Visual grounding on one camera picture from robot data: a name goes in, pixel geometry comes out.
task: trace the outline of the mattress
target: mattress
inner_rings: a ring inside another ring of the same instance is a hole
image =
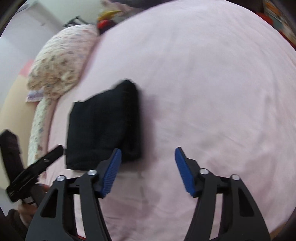
[[[223,0],[169,2],[102,36],[80,83],[57,104],[49,149],[66,144],[73,102],[132,79],[144,156],[123,164],[100,200],[112,239],[184,239],[197,200],[175,164],[178,146],[215,175],[239,174],[272,231],[296,206],[295,76],[295,50],[253,12]],[[41,181],[82,174],[62,157]],[[212,237],[220,213],[218,197]],[[78,196],[75,216],[84,236]]]

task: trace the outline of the folded garment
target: folded garment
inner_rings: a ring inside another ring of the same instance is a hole
[[[122,162],[139,159],[142,154],[139,93],[129,80],[75,102],[69,117],[67,169],[94,169],[114,148],[121,149]]]

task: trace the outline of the blue rubber pad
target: blue rubber pad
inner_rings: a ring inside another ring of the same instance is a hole
[[[107,171],[105,172],[105,176],[103,177],[103,187],[100,192],[103,197],[105,197],[111,191],[111,187],[118,173],[120,164],[121,164],[121,150],[118,149],[115,152],[108,166]]]
[[[175,150],[175,161],[177,163],[186,191],[190,193],[191,196],[193,196],[195,193],[194,177],[186,163],[185,157],[178,148]]]

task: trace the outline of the metal bolt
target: metal bolt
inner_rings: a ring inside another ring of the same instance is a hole
[[[97,171],[96,171],[96,170],[89,170],[89,171],[87,172],[87,174],[88,174],[89,176],[93,176],[93,175],[97,174]]]
[[[237,174],[233,174],[231,177],[233,180],[236,180],[236,181],[240,179],[239,175]]]
[[[202,169],[200,169],[200,174],[207,175],[207,174],[209,174],[209,170],[202,168]]]
[[[60,176],[57,177],[57,181],[58,181],[58,182],[61,182],[61,181],[63,181],[63,180],[65,180],[65,176],[60,175]]]

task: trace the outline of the dark sleeve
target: dark sleeve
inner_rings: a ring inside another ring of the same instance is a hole
[[[6,216],[7,220],[13,226],[13,228],[17,231],[17,233],[21,236],[23,240],[25,240],[27,235],[27,227],[22,223],[20,219],[20,214],[15,209],[11,209]]]

